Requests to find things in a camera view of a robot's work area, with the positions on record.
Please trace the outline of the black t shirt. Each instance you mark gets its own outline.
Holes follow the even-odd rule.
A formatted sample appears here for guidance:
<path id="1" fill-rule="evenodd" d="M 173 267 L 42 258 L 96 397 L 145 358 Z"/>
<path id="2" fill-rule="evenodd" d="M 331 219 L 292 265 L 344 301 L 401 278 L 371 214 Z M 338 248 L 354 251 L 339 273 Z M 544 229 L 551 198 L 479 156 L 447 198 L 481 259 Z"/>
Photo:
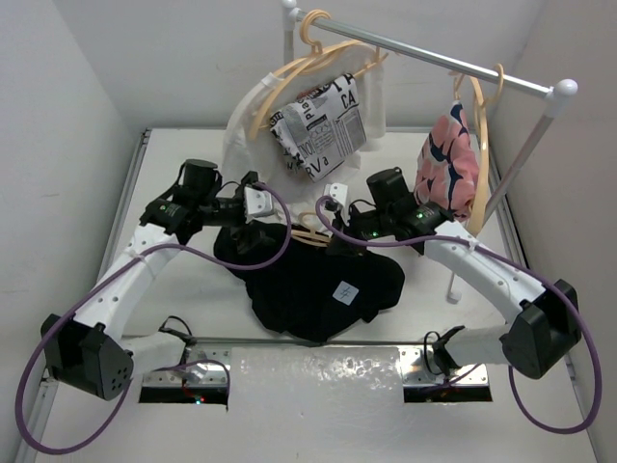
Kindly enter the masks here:
<path id="1" fill-rule="evenodd" d="M 323 248 L 294 239 L 271 265 L 231 273 L 244 282 L 252 310 L 266 329 L 317 343 L 395 307 L 405 283 L 403 269 L 388 257 L 371 252 L 329 256 Z M 360 290 L 350 306 L 332 297 L 341 281 Z"/>

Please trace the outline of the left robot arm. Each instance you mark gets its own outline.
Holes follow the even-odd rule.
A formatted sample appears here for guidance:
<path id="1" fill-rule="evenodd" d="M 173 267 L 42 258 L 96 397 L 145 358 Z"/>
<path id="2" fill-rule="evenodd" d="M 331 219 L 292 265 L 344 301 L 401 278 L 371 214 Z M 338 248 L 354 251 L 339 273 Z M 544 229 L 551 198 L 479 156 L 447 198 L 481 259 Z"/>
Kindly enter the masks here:
<path id="1" fill-rule="evenodd" d="M 74 314 L 50 315 L 41 325 L 51 376 L 83 392 L 112 400 L 137 374 L 171 367 L 190 339 L 158 330 L 141 340 L 124 340 L 124 327 L 139 301 L 181 247 L 205 227 L 243 228 L 270 208 L 271 197 L 255 189 L 249 171 L 230 198 L 221 196 L 223 177 L 215 163 L 188 159 L 174 183 L 148 203 L 117 260 Z"/>

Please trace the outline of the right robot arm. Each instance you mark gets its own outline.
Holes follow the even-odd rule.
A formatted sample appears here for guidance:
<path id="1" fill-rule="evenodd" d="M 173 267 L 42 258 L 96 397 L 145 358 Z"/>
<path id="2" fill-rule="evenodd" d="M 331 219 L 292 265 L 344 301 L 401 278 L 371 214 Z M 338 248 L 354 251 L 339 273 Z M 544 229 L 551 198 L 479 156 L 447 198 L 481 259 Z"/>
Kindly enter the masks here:
<path id="1" fill-rule="evenodd" d="M 347 187 L 325 187 L 324 206 L 334 213 L 336 254 L 364 251 L 368 240 L 392 236 L 437 262 L 486 298 L 501 314 L 501 326 L 455 326 L 438 336 L 425 365 L 449 375 L 467 364 L 507 365 L 530 379 L 543 377 L 581 339 L 577 293 L 563 280 L 548 289 L 536 277 L 489 256 L 453 215 L 434 202 L 419 203 L 400 168 L 370 176 L 374 205 L 360 212 L 347 201 Z"/>

